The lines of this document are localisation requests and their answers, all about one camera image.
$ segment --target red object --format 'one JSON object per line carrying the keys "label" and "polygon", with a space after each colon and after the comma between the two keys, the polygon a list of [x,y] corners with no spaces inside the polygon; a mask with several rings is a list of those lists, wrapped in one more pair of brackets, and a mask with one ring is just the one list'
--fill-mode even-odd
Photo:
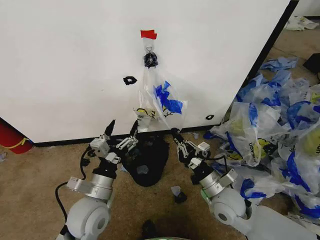
{"label": "red object", "polygon": [[15,154],[23,154],[32,148],[32,143],[18,130],[0,119],[0,145]]}
{"label": "red object", "polygon": [[147,39],[157,39],[157,33],[155,33],[155,30],[141,30],[141,38],[147,38]]}

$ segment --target red fire extinguisher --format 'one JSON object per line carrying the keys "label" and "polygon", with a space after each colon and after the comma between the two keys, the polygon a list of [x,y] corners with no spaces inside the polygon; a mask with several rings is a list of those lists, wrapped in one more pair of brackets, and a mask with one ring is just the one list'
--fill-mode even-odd
{"label": "red fire extinguisher", "polygon": [[0,118],[0,145],[16,154],[23,154],[32,148],[31,141]]}

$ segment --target red tape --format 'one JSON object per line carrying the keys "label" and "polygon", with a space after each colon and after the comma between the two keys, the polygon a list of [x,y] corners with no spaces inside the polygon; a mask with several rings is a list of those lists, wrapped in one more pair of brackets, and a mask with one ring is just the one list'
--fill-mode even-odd
{"label": "red tape", "polygon": [[141,30],[141,38],[147,38],[147,39],[157,39],[157,33],[155,33],[155,30]]}

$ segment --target floor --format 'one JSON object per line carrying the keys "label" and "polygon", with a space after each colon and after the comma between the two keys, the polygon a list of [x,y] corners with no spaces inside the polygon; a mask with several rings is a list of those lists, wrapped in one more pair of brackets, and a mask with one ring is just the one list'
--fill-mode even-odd
{"label": "floor", "polygon": [[[269,58],[298,56],[298,66],[292,70],[294,78],[306,78],[317,84],[317,78],[303,68],[302,64],[312,53],[320,52],[320,28],[302,32],[284,30]],[[272,73],[263,71],[270,79]],[[184,137],[196,144],[203,141],[185,133]],[[192,185],[191,171],[178,162],[176,146],[168,135],[170,152],[161,180],[154,186],[141,187],[131,176],[117,171],[113,184],[116,192],[111,209],[111,220],[100,240],[136,240],[141,235],[141,226],[151,219],[158,232],[164,236],[192,240],[245,240],[245,237],[227,225],[213,219],[208,206],[202,200],[200,187]],[[214,153],[216,140],[207,140]],[[81,177],[79,159],[87,144],[54,147],[34,147],[24,154],[10,151],[7,160],[0,163],[0,240],[55,239],[64,225],[62,212],[55,199],[55,188],[70,176]],[[94,159],[85,169],[90,179],[91,171],[99,163]],[[187,195],[186,202],[174,203],[171,186],[179,185]],[[68,210],[83,195],[66,188],[60,190],[60,198]],[[276,194],[263,201],[264,205],[286,214],[291,201],[282,194]]]}

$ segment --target white wall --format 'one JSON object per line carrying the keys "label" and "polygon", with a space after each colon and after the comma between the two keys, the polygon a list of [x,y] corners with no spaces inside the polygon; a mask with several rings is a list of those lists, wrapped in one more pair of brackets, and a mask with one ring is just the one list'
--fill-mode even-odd
{"label": "white wall", "polygon": [[[114,134],[127,134],[144,70],[140,30],[155,29],[159,67],[189,100],[184,126],[218,124],[288,3],[0,0],[1,117],[36,143],[95,137],[112,119]],[[138,82],[126,86],[126,76]]]}
{"label": "white wall", "polygon": [[300,0],[292,16],[320,16],[320,0]]}

